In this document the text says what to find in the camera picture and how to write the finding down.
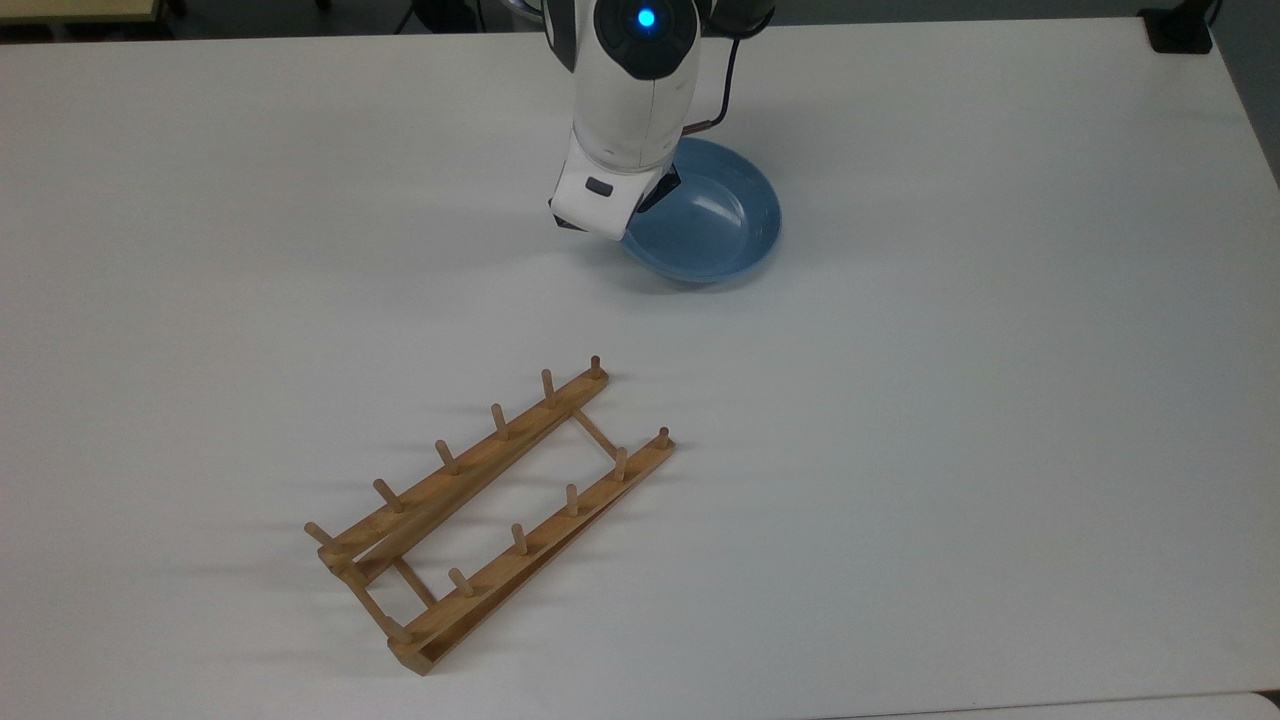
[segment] blue plate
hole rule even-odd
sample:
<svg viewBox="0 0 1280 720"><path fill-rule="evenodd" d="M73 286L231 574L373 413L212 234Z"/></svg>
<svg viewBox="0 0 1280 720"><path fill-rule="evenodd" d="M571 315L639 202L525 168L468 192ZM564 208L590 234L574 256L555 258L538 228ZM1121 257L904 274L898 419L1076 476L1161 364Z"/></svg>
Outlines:
<svg viewBox="0 0 1280 720"><path fill-rule="evenodd" d="M745 158L705 140L676 146L680 187L636 213L622 247L655 273L713 283L750 270L769 256L782 229L778 196Z"/></svg>

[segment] black cable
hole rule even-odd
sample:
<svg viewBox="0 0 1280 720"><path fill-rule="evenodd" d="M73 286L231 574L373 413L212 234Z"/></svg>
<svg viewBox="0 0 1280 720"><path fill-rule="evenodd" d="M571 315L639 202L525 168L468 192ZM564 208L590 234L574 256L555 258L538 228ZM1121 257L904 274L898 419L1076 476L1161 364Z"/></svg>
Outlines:
<svg viewBox="0 0 1280 720"><path fill-rule="evenodd" d="M733 90L733 64L737 61L737 44L741 42L741 41L744 41L744 40L750 40L750 38L755 37L756 35L760 35L762 32L764 32L764 28L769 27L769 20L773 19L773 13L776 10L777 10L777 8L771 9L769 13L767 15L764 15L764 19L760 20L760 24L755 26L754 28L751 28L751 29L749 29L746 32L739 32L739 33L724 32L723 28L719 28L719 27L716 27L714 24L712 24L710 18L707 18L707 26L709 28L714 29L716 32L718 32L721 35L724 35L724 36L728 36L728 37L733 38L733 47L728 51L728 67L724 68L724 97L721 100L721 113L719 113L719 115L716 115L710 120L701 120L701 122L698 122L698 123L692 123L692 124L685 126L685 129L680 131L680 136L681 137L690 136L690 135L694 135L694 133L699 133L699 132L703 132L704 129L710 129L710 128L721 124L721 120L723 120L724 115L728 114L728 96L730 96L730 92Z"/></svg>
<svg viewBox="0 0 1280 720"><path fill-rule="evenodd" d="M710 129L721 124L721 120L723 120L724 115L728 114L728 96L730 92L733 90L733 63L737 60L739 42L741 42L741 40L735 40L733 49L728 51L728 67L724 69L724 99L721 100L721 114L716 115L716 118L710 120L701 120L698 123L685 126L685 129L680 131L681 137L703 132L704 129Z"/></svg>
<svg viewBox="0 0 1280 720"><path fill-rule="evenodd" d="M408 24L408 19L411 17L413 17L413 6L412 5L408 6L408 12L404 13L404 19L401 20L401 24L396 26L396 33L394 35L399 35L401 31L404 29L404 26Z"/></svg>

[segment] white table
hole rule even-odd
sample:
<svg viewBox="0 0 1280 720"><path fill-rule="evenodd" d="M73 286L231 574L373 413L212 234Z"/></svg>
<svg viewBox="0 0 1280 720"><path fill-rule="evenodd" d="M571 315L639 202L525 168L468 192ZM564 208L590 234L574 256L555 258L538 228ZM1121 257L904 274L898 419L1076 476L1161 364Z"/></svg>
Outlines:
<svg viewBox="0 0 1280 720"><path fill-rule="evenodd" d="M1216 53L1135 19L772 28L708 137L772 178L783 237L703 290L553 225L571 82L536 36L0 67L6 716L1280 685L1280 193ZM591 354L604 430L681 450L410 674L303 521L353 523ZM429 583L604 469L548 443L411 557Z"/></svg>

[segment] black button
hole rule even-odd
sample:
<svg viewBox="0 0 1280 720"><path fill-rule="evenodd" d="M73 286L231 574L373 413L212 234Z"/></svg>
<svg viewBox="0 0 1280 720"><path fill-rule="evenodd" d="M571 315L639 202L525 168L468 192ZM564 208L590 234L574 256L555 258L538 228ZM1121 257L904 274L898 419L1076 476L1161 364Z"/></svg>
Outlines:
<svg viewBox="0 0 1280 720"><path fill-rule="evenodd" d="M588 177L586 178L586 188L590 190L591 192L594 192L596 195L600 195L600 196L604 196L604 197L608 197L608 196L613 195L613 186L612 184L609 184L609 183L607 183L604 181L598 181L598 179L595 179L593 177Z"/></svg>

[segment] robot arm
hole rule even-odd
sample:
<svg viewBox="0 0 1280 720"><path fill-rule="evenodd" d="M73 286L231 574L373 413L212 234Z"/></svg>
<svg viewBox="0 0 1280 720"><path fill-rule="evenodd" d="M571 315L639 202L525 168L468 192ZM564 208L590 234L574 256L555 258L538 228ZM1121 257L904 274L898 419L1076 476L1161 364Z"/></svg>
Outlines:
<svg viewBox="0 0 1280 720"><path fill-rule="evenodd" d="M678 184L671 167L698 81L704 23L755 27L760 0L544 0L547 40L573 73L573 129L552 213L621 240L641 205Z"/></svg>

